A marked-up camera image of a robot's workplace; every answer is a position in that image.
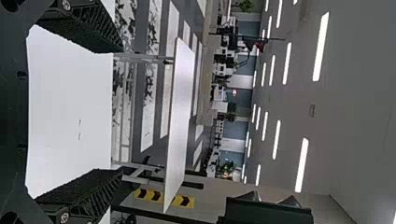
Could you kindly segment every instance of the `fluorescent light strip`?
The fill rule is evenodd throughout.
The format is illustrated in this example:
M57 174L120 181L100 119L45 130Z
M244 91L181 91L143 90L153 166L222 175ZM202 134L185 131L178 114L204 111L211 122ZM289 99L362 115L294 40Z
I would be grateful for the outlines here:
M253 114L251 116L251 123L254 123L254 117L256 116L256 104L253 106Z
M268 112L265 112L264 124L262 125L262 141L265 141L265 135L267 133L267 123L268 123Z
M270 6L270 0L267 0L265 3L265 11L268 11L269 6Z
M247 157L250 157L250 148L251 148L251 138L248 140L248 147L247 147Z
M291 54L291 42L288 44L288 49L286 52L285 71L283 73L283 85L286 85L288 83L290 54Z
M282 7L283 7L283 0L279 0L279 7L277 9L276 28L279 28L280 26L280 19L282 17Z
M277 153L277 145L279 143L279 134L280 134L280 120L276 123L276 132L275 132L275 141L274 141L274 151L273 151L273 160L276 160Z
M264 87L266 71L267 71L267 63L264 63L264 65L262 66L262 87Z
M260 172L262 171L262 166L259 164L257 166L257 173L256 173L256 186L259 186L260 183Z
M253 76L253 88L256 87L256 76L257 76L257 71L254 71L254 76Z
M245 164L242 165L242 179L245 176Z
M329 25L330 12L324 14L320 21L320 30L318 38L317 56L315 58L314 75L312 76L313 81L320 80L320 71L323 62L324 46L326 43L327 28Z
M276 61L276 56L273 55L273 59L272 59L272 62L271 62L270 82L269 82L270 86L272 86L272 83L273 83L273 80L274 80L275 61Z
M308 153L308 147L309 147L309 140L304 138L303 143L301 145L300 162L298 165L296 187L294 189L294 191L296 191L297 193L301 193L301 189L303 188L306 154Z
M270 16L270 19L268 19L267 38L271 38L271 28L272 28L272 16Z
M259 125L260 125L260 113L262 112L262 108L259 107L259 111L257 111L257 121L256 121L256 131L259 130Z
M248 147L248 131L247 131L247 141L245 143L245 147Z

